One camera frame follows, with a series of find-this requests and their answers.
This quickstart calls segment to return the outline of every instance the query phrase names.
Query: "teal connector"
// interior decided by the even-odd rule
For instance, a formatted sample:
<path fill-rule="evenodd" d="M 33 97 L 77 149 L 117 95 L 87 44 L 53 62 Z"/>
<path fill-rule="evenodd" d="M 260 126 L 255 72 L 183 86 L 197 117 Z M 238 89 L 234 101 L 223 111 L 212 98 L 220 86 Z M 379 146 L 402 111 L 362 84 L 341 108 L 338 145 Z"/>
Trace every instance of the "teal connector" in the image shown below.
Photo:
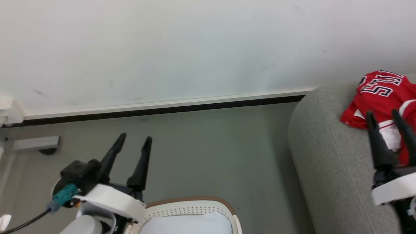
<path fill-rule="evenodd" d="M 77 187 L 75 184 L 67 184 L 61 191 L 59 191 L 55 196 L 53 196 L 53 200 L 57 202 L 59 205 L 63 206 L 65 202 L 71 200 L 77 194 Z"/>

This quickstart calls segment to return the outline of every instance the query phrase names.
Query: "white wall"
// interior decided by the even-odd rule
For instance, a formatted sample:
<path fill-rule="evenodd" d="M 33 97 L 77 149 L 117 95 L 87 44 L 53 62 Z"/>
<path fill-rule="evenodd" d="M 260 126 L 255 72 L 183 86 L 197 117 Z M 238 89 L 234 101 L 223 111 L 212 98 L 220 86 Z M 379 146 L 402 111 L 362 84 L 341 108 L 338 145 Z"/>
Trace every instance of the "white wall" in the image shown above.
<path fill-rule="evenodd" d="M 416 71 L 412 0 L 5 0 L 0 93 L 28 115 Z"/>

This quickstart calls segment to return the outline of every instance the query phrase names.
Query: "red jersey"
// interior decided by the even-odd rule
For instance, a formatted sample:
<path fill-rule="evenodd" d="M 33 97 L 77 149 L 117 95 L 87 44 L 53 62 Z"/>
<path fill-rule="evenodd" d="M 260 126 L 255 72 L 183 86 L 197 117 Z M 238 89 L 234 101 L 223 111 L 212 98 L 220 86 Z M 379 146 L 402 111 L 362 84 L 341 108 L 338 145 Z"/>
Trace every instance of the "red jersey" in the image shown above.
<path fill-rule="evenodd" d="M 401 137 L 391 111 L 399 109 L 408 100 L 416 100 L 416 85 L 410 83 L 406 76 L 383 70 L 375 71 L 362 78 L 357 87 L 357 94 L 342 114 L 341 121 L 351 127 L 366 129 L 367 122 L 364 116 L 371 110 L 387 147 L 398 150 L 401 148 Z M 413 123 L 416 124 L 415 121 L 403 117 L 412 127 Z M 406 157 L 408 156 L 400 156 L 401 164 L 407 164 Z"/>

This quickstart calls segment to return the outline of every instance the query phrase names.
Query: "white baseboard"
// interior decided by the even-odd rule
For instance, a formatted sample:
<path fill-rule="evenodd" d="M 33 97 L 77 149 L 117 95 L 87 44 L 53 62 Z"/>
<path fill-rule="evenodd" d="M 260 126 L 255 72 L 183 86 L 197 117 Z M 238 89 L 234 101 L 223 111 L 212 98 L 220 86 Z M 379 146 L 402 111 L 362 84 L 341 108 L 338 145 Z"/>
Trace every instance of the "white baseboard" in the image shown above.
<path fill-rule="evenodd" d="M 92 107 L 92 108 L 71 109 L 71 110 L 56 110 L 56 111 L 46 111 L 46 112 L 29 112 L 29 113 L 26 113 L 25 120 L 68 117 L 68 116 L 75 116 L 75 115 L 103 114 L 103 113 L 124 112 L 124 111 L 134 111 L 134 110 L 148 110 L 148 109 L 158 109 L 158 108 L 168 108 L 168 107 L 181 107 L 181 106 L 202 105 L 202 104 L 212 104 L 212 103 L 221 103 L 221 102 L 247 101 L 247 100 L 257 100 L 257 99 L 266 99 L 266 98 L 275 98 L 275 97 L 288 97 L 288 96 L 306 95 L 309 91 L 313 89 L 314 87 L 296 89 L 296 90 L 283 90 L 283 91 L 262 92 L 262 93 L 243 94 L 243 95 L 229 95 L 229 96 L 221 96 L 221 97 L 206 97 L 206 98 L 196 98 L 196 99 L 167 101 L 167 102 L 151 102 L 151 103 L 141 103 L 141 104 L 118 105 L 118 106 L 107 106 L 107 107 Z"/>

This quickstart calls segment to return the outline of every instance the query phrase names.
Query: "baseboard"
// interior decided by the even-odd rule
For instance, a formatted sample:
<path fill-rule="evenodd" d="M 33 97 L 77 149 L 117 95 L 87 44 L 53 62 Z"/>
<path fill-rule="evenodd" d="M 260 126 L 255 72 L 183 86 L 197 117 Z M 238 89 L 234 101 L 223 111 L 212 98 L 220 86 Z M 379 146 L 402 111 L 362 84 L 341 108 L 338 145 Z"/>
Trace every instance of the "baseboard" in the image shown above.
<path fill-rule="evenodd" d="M 3 127 L 19 127 L 27 125 L 54 124 L 92 119 L 107 119 L 140 115 L 186 112 L 194 110 L 220 109 L 239 106 L 266 105 L 283 102 L 298 102 L 314 88 L 284 90 L 276 92 L 254 93 L 246 95 L 230 95 L 168 102 L 152 102 L 143 104 L 94 107 L 72 110 L 26 113 L 25 120 L 20 124 Z"/>

